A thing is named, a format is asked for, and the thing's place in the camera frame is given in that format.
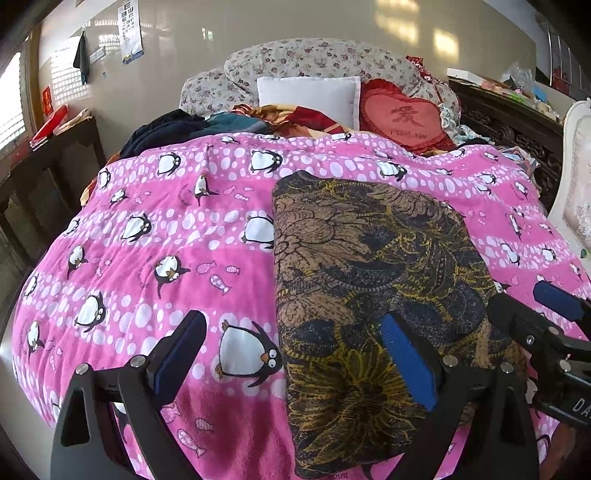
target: plastic bag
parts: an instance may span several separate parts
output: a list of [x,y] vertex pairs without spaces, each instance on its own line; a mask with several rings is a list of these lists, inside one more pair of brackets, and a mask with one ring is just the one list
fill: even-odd
[[501,76],[501,81],[505,83],[509,78],[513,79],[516,87],[520,88],[522,92],[532,95],[535,81],[530,69],[524,70],[519,68],[519,62],[516,61],[511,65],[507,71]]

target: white pillow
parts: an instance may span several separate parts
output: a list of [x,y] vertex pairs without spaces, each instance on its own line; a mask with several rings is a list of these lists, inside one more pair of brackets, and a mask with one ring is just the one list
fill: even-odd
[[259,106],[279,103],[318,110],[345,127],[359,130],[360,77],[259,77]]

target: floor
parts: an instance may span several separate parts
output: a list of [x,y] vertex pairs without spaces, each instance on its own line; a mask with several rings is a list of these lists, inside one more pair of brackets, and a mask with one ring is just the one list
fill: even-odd
[[0,345],[0,423],[40,480],[49,480],[53,429],[29,403],[12,373],[12,318]]

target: red fabric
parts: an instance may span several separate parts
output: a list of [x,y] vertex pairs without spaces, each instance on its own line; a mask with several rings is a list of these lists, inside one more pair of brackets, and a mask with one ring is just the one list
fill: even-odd
[[435,104],[410,98],[382,79],[371,80],[361,88],[359,123],[361,130],[389,138],[415,154],[453,145],[441,128]]

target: floral pattern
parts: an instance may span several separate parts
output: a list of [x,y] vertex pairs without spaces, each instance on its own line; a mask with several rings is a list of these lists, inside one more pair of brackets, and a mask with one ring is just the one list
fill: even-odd
[[381,78],[398,85],[405,95],[439,103],[439,96],[458,120],[456,95],[442,84],[432,85],[402,56],[369,43],[334,38],[292,38],[237,51],[223,71],[213,69],[185,82],[179,108],[208,115],[230,110],[237,103],[258,104],[256,79],[269,77],[349,77],[362,82]]

